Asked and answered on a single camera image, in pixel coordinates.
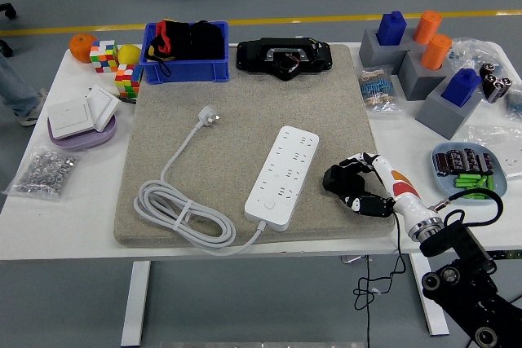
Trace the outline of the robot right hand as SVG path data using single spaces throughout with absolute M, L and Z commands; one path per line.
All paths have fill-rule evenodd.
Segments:
M 376 174 L 388 194 L 382 198 L 364 190 L 349 191 L 344 184 L 339 197 L 354 212 L 375 217 L 400 214 L 408 236 L 417 242 L 442 228 L 438 213 L 423 204 L 413 184 L 383 156 L 362 152 L 341 161 L 339 166 L 349 174 Z

